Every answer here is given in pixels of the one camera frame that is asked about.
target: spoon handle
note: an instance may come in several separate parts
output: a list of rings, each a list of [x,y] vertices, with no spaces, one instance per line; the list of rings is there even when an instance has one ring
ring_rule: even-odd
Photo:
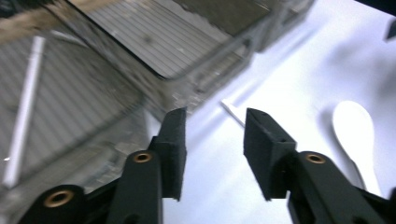
[[[358,173],[363,180],[364,189],[372,194],[382,197],[381,190],[378,186],[378,180],[376,179],[374,167],[369,162],[355,163],[357,166]]]

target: screw hole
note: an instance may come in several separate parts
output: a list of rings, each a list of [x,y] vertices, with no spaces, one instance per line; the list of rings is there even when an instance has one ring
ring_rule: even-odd
[[[146,162],[151,160],[151,155],[148,153],[140,153],[134,156],[135,162]]]
[[[49,208],[59,207],[70,202],[73,196],[74,193],[71,190],[60,190],[47,197],[46,201],[44,201],[44,205]]]
[[[306,156],[306,159],[310,162],[317,163],[317,164],[322,164],[326,162],[321,156],[315,155],[315,154],[309,154]]]

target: white table surface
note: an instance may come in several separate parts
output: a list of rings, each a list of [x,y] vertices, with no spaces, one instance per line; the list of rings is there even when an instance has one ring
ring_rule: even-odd
[[[391,16],[351,0],[318,0],[306,21],[205,103],[187,123],[182,198],[164,200],[164,223],[291,223],[286,200],[267,203],[243,156],[244,129],[220,106],[272,115],[298,142],[323,153],[352,182],[356,173],[332,133],[341,101],[363,105],[375,124],[375,172],[385,197],[396,186],[396,40]]]

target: white spoon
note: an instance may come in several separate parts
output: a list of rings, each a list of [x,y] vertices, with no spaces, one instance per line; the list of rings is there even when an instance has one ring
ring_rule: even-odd
[[[370,114],[361,105],[344,101],[334,109],[332,126],[341,147],[355,163],[364,189],[381,196],[373,163],[375,132]]]

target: white straw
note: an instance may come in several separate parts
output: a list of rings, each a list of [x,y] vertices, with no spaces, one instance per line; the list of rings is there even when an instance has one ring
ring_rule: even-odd
[[[84,42],[82,42],[81,40],[79,40],[78,38],[76,38],[72,35],[68,35],[68,34],[65,34],[65,33],[62,33],[59,31],[55,31],[55,30],[51,30],[50,32],[58,39],[61,39],[61,40],[70,42],[72,44],[77,44],[84,48],[87,48],[87,45]]]
[[[233,106],[228,99],[221,101],[222,107],[231,115],[243,128],[245,128],[245,119],[247,112]]]
[[[21,93],[21,101],[18,115],[15,121],[14,133],[9,147],[9,161],[7,162],[3,185],[13,188],[18,185],[23,150],[28,136],[30,120],[32,117],[35,91],[37,88],[41,59],[46,39],[35,36],[30,54],[29,64],[26,70],[26,77]]]

